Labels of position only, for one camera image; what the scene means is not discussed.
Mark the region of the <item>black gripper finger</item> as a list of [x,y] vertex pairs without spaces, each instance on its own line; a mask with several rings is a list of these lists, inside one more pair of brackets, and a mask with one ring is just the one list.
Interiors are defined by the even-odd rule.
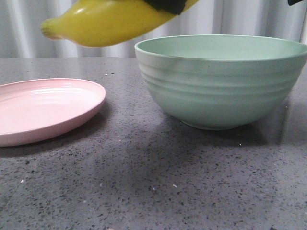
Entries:
[[292,6],[292,5],[295,5],[295,4],[302,2],[302,1],[303,0],[288,0],[287,2],[288,2],[289,6]]
[[187,0],[144,0],[156,10],[164,10],[173,15],[180,15],[187,3]]

